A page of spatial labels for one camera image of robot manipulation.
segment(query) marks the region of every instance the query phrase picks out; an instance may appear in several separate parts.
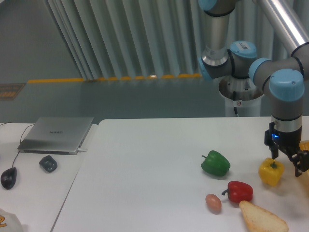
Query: bread slice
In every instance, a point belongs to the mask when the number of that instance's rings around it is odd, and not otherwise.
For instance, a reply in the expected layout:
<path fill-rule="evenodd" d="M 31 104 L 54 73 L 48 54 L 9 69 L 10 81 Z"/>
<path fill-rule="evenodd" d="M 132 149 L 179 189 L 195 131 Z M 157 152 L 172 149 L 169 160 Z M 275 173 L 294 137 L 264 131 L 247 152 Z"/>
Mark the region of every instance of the bread slice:
<path fill-rule="evenodd" d="M 248 201 L 239 203 L 250 232 L 288 232 L 288 225 L 277 215 Z"/>

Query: gray floor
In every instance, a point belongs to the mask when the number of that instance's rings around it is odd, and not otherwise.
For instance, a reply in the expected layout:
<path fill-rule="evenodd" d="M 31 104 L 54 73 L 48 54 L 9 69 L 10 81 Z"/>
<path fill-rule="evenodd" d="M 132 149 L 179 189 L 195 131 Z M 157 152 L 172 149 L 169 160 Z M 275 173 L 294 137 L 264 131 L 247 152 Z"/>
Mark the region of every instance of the gray floor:
<path fill-rule="evenodd" d="M 94 116 L 95 123 L 111 118 L 224 117 L 217 85 L 202 78 L 27 84 L 15 100 L 0 101 L 0 121 L 34 123 L 40 116 Z M 306 94 L 304 115 L 309 115 L 308 99 Z M 270 111 L 263 97 L 261 116 Z"/>

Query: brown egg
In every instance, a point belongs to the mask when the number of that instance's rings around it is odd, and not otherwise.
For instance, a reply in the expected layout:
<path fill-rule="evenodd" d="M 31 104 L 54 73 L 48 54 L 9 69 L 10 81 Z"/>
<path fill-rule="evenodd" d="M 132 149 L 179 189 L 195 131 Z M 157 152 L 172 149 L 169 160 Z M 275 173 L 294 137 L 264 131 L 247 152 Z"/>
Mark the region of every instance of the brown egg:
<path fill-rule="evenodd" d="M 205 198 L 206 204 L 208 208 L 213 212 L 213 213 L 219 213 L 221 211 L 221 200 L 219 197 L 217 197 L 214 194 L 208 194 Z"/>

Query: blue joint cap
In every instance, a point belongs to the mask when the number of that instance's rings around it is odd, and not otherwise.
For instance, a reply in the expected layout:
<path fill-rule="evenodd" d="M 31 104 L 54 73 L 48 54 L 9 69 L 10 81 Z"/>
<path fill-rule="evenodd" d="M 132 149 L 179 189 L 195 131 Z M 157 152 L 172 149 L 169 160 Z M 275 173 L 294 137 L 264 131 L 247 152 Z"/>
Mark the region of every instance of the blue joint cap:
<path fill-rule="evenodd" d="M 231 44 L 230 50 L 232 53 L 243 58 L 256 58 L 256 47 L 249 41 L 235 41 Z"/>
<path fill-rule="evenodd" d="M 254 83 L 254 74 L 255 74 L 256 70 L 258 69 L 258 67 L 260 67 L 261 64 L 263 64 L 265 61 L 268 61 L 268 60 L 270 60 L 270 59 L 259 58 L 255 62 L 253 62 L 252 65 L 250 66 L 249 77 L 253 81 L 253 83 Z"/>
<path fill-rule="evenodd" d="M 216 3 L 217 0 L 198 0 L 198 4 L 203 11 L 211 10 Z"/>
<path fill-rule="evenodd" d="M 204 65 L 204 63 L 203 63 L 202 58 L 199 57 L 199 58 L 197 58 L 197 60 L 198 60 L 198 65 L 199 65 L 199 68 L 200 68 L 200 70 L 201 70 L 201 74 L 202 74 L 204 80 L 206 80 L 206 81 L 212 81 L 211 76 L 209 75 L 209 73 L 207 72 L 207 70 L 206 70 L 206 68 L 205 68 L 205 65 Z"/>
<path fill-rule="evenodd" d="M 303 75 L 297 70 L 278 70 L 270 77 L 269 90 L 279 100 L 294 102 L 304 95 Z"/>

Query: silver laptop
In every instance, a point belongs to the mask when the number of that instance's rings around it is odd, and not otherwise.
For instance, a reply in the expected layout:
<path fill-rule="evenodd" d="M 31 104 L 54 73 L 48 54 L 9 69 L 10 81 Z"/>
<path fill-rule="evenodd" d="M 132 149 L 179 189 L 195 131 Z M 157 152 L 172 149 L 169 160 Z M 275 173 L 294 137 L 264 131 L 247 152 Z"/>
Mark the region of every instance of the silver laptop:
<path fill-rule="evenodd" d="M 93 117 L 40 117 L 18 150 L 27 153 L 76 155 Z"/>

